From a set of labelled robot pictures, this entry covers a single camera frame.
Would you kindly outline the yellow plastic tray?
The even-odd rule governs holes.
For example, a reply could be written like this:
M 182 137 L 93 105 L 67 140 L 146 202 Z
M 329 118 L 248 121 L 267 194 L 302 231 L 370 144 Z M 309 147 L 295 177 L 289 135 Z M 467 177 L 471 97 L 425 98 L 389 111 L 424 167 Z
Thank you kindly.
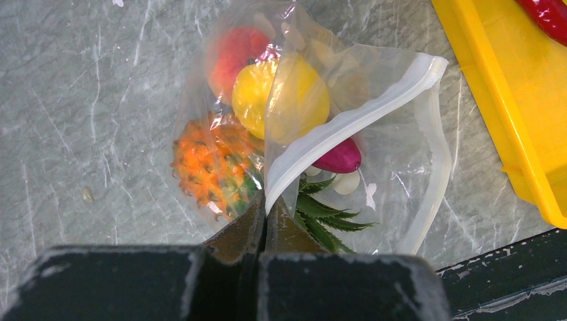
M 544 221 L 566 227 L 566 46 L 532 1 L 434 1 L 503 171 Z

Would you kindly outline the pink toy peach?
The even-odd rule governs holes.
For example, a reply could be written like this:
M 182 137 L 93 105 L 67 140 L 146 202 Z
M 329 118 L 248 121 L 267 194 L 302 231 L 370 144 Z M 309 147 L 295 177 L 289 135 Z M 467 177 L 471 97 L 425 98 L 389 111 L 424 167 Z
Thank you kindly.
M 221 103 L 231 105 L 233 87 L 246 66 L 279 57 L 270 38 L 256 27 L 235 27 L 224 31 L 208 45 L 207 82 Z

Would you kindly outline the purple toy sweet potato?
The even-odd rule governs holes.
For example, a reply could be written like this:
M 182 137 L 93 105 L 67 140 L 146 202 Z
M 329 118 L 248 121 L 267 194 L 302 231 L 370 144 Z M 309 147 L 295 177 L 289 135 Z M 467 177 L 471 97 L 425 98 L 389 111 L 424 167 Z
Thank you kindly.
M 337 174 L 348 174 L 356 171 L 362 163 L 362 155 L 352 138 L 347 138 L 318 160 L 312 166 L 317 169 Z

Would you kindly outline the clear zip top bag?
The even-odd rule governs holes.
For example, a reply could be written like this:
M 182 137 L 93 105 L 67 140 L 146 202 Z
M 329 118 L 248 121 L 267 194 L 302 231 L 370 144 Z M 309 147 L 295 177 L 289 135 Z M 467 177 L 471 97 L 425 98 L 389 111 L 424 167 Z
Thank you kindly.
M 270 38 L 281 64 L 294 55 L 304 58 L 330 95 L 326 123 L 288 144 L 262 140 L 263 188 L 256 194 L 264 194 L 265 208 L 282 202 L 297 223 L 294 211 L 301 175 L 309 181 L 334 177 L 330 187 L 313 197 L 356 212 L 357 223 L 374 224 L 357 232 L 331 230 L 350 253 L 418 252 L 449 180 L 451 155 L 439 107 L 447 60 L 392 47 L 344 45 L 295 1 L 234 1 L 193 58 L 173 142 L 190 120 L 208 114 L 235 115 L 232 101 L 230 106 L 221 103 L 210 89 L 205 55 L 224 31 L 244 26 L 256 27 Z M 347 138 L 355 141 L 362 155 L 356 171 L 337 174 L 312 166 Z M 179 179 L 173 179 L 179 187 Z M 212 230 L 232 222 L 215 220 L 212 212 L 198 209 L 195 200 L 185 196 Z

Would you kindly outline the orange toy pineapple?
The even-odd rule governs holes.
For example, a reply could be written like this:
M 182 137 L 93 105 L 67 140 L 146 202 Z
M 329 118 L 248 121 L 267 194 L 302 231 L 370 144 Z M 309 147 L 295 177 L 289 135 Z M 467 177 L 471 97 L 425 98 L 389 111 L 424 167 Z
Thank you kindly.
M 172 175 L 198 209 L 208 209 L 215 220 L 232 221 L 263 188 L 263 155 L 263 141 L 250 134 L 234 114 L 208 114 L 188 121 L 173 142 Z M 374 224 L 357 223 L 353 220 L 356 212 L 330 207 L 313 197 L 334 180 L 309 181 L 301 175 L 294 219 L 328 251 L 350 253 L 331 230 L 357 232 Z

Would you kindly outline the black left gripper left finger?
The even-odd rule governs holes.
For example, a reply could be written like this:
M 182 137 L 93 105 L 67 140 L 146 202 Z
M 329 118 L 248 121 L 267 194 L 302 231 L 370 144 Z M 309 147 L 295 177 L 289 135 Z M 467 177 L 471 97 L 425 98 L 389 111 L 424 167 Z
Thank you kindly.
M 29 267 L 2 320 L 254 320 L 265 196 L 198 245 L 62 245 Z

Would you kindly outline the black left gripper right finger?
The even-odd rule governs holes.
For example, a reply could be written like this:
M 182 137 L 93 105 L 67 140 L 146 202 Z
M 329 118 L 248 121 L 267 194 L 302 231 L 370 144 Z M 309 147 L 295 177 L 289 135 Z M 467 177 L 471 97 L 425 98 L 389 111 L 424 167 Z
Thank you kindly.
M 286 206 L 265 209 L 258 320 L 450 320 L 441 278 L 422 258 L 300 249 L 300 237 L 315 241 Z

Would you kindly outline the yellow toy pear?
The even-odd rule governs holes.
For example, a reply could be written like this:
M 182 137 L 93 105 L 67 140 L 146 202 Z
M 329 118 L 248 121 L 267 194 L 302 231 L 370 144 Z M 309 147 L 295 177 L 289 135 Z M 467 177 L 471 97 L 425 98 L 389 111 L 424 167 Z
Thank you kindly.
M 232 107 L 240 123 L 260 140 L 288 144 L 326 123 L 328 87 L 301 56 L 258 62 L 237 75 Z

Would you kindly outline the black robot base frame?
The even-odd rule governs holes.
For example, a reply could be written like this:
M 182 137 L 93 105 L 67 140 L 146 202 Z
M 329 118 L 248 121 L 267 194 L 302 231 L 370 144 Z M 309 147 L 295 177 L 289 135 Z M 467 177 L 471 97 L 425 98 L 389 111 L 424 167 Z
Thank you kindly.
M 566 230 L 438 270 L 453 320 L 565 320 Z

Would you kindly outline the red toy chili pepper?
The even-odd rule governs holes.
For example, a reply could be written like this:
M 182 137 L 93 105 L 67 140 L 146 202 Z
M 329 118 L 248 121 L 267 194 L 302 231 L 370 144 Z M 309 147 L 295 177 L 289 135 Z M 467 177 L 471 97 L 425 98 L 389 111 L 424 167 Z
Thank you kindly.
M 566 47 L 566 1 L 516 0 L 548 37 Z

